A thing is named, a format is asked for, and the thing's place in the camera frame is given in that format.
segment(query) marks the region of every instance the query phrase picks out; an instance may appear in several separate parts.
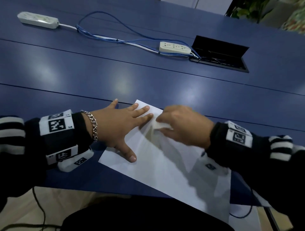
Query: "floor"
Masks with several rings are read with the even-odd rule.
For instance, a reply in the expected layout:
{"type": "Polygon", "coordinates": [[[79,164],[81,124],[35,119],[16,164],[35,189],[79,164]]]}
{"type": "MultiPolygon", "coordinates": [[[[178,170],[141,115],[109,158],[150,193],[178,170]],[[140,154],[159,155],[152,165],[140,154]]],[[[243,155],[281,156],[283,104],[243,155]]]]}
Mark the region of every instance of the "floor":
{"type": "MultiPolygon", "coordinates": [[[[86,207],[89,202],[97,197],[117,196],[113,194],[102,194],[95,192],[64,190],[35,187],[35,192],[41,206],[46,212],[46,224],[61,225],[63,220],[70,214],[86,207]]],[[[261,231],[272,231],[267,215],[262,207],[257,207],[255,211],[258,213],[261,231]]],[[[291,228],[291,223],[287,216],[272,211],[273,215],[280,227],[284,231],[291,228]]],[[[0,213],[0,229],[6,225],[13,223],[30,223],[42,224],[43,213],[37,206],[33,197],[32,190],[18,198],[9,198],[3,211],[0,213]]],[[[10,231],[22,231],[24,228],[14,228],[10,231]]],[[[54,231],[54,229],[44,229],[45,231],[54,231]]]]}

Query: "hand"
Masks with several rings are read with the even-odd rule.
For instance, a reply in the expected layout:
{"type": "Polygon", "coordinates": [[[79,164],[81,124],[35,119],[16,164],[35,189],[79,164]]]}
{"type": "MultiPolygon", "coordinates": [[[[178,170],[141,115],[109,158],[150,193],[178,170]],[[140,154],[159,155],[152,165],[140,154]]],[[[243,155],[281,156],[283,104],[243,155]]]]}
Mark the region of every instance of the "hand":
{"type": "MultiPolygon", "coordinates": [[[[108,107],[93,111],[91,114],[97,121],[97,137],[99,141],[104,142],[108,147],[114,147],[119,150],[121,155],[129,162],[135,162],[137,157],[135,153],[125,143],[125,136],[132,129],[142,126],[151,120],[153,114],[150,113],[143,117],[145,112],[149,110],[149,106],[135,110],[138,104],[124,109],[115,109],[118,100],[115,99],[108,107]]],[[[83,113],[86,127],[92,137],[93,127],[86,114],[83,113]]]]}
{"type": "Polygon", "coordinates": [[[175,141],[204,149],[211,144],[210,134],[214,123],[190,107],[181,105],[166,107],[156,121],[171,125],[173,130],[162,128],[160,131],[175,141]]]}

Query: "table surface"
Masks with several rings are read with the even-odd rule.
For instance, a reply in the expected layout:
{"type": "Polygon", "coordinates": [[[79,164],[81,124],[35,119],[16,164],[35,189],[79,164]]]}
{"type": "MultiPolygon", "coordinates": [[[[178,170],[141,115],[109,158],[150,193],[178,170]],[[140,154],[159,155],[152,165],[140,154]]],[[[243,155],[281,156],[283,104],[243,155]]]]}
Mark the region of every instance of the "table surface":
{"type": "MultiPolygon", "coordinates": [[[[7,22],[0,31],[2,114],[30,119],[69,108],[94,110],[115,98],[125,107],[139,99],[159,108],[188,105],[213,121],[236,121],[263,136],[288,134],[305,145],[303,36],[154,0],[6,0],[1,6],[0,20],[7,22]],[[244,60],[250,73],[91,40],[66,28],[23,25],[17,18],[19,12],[29,11],[74,26],[95,10],[109,12],[152,37],[191,45],[201,35],[248,46],[244,60]]],[[[118,39],[140,38],[102,14],[87,18],[82,27],[118,39]]],[[[100,151],[71,173],[48,171],[44,185],[165,196],[98,164],[103,148],[97,147],[100,151]]],[[[242,185],[234,179],[231,200],[247,204],[240,197],[242,185]]]]}

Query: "bracelet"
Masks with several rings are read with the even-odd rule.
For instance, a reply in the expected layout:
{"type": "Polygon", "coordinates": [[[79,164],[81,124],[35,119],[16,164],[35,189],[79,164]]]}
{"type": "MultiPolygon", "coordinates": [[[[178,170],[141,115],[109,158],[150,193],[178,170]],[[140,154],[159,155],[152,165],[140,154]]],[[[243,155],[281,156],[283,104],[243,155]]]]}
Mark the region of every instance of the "bracelet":
{"type": "Polygon", "coordinates": [[[81,112],[85,113],[89,117],[89,119],[92,123],[92,126],[93,126],[93,141],[96,142],[97,141],[97,132],[96,132],[97,121],[90,112],[87,112],[87,111],[84,111],[84,110],[81,110],[81,112]]]}

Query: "white power strip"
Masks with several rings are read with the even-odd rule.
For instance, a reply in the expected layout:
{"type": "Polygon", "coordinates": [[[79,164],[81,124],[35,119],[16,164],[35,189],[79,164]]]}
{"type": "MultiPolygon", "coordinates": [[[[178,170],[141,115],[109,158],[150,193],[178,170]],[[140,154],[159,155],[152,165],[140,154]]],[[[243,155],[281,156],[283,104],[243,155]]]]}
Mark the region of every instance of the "white power strip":
{"type": "Polygon", "coordinates": [[[187,55],[192,52],[192,50],[187,46],[169,42],[160,42],[159,51],[187,55]]]}
{"type": "Polygon", "coordinates": [[[31,24],[39,27],[55,29],[59,26],[59,21],[57,18],[53,18],[41,14],[21,12],[17,15],[17,17],[22,23],[31,24]]]}

